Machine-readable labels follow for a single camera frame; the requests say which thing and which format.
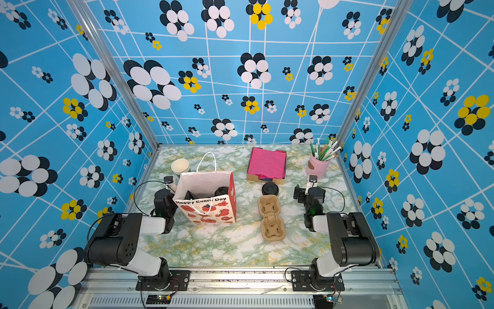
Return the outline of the black paper napkin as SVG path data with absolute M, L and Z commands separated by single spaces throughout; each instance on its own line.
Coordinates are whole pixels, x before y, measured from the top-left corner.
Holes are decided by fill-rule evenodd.
M 185 199 L 186 200 L 197 200 L 197 199 L 200 199 L 200 198 L 207 198 L 207 195 L 204 195 L 204 194 L 196 194 L 196 193 L 193 193 L 191 191 L 187 191 L 187 193 L 185 195 Z

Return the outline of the white green paper cup stack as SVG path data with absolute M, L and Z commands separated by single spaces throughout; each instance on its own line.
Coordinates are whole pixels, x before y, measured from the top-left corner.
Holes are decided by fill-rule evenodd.
M 171 163 L 172 172 L 176 175 L 188 173 L 190 171 L 190 163 L 185 158 L 179 158 Z

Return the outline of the black plastic cup lids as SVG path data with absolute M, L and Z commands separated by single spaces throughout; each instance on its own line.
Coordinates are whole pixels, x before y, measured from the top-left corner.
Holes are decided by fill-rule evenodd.
M 277 184 L 275 184 L 273 182 L 267 182 L 262 186 L 261 192 L 263 195 L 278 196 L 279 195 L 279 187 Z

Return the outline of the red white paper gift bag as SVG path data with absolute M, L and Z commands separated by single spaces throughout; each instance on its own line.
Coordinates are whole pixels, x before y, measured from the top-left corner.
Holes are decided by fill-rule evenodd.
M 176 186 L 174 203 L 194 224 L 234 224 L 237 198 L 231 171 L 183 173 Z

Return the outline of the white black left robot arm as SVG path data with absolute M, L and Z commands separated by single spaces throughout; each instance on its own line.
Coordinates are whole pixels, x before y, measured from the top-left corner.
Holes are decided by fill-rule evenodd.
M 137 212 L 103 216 L 96 231 L 87 237 L 85 261 L 102 267 L 119 267 L 142 280 L 165 282 L 171 279 L 166 259 L 141 250 L 138 241 L 143 235 L 171 232 L 178 209 L 173 197 L 173 189 L 157 191 L 154 211 L 149 216 Z

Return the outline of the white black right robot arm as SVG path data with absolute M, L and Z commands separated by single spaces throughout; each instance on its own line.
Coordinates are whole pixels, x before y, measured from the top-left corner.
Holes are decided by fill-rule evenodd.
M 329 281 L 353 267 L 378 262 L 379 248 L 363 213 L 324 212 L 325 189 L 322 187 L 296 185 L 293 198 L 305 208 L 306 228 L 329 235 L 331 252 L 314 259 L 310 267 L 314 281 Z

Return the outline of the brown pulp cup carrier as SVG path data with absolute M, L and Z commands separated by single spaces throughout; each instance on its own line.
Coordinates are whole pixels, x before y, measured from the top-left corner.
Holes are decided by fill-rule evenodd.
M 261 235 L 269 242 L 279 242 L 286 237 L 284 220 L 280 217 L 281 205 L 276 195 L 263 195 L 258 202 L 261 220 Z

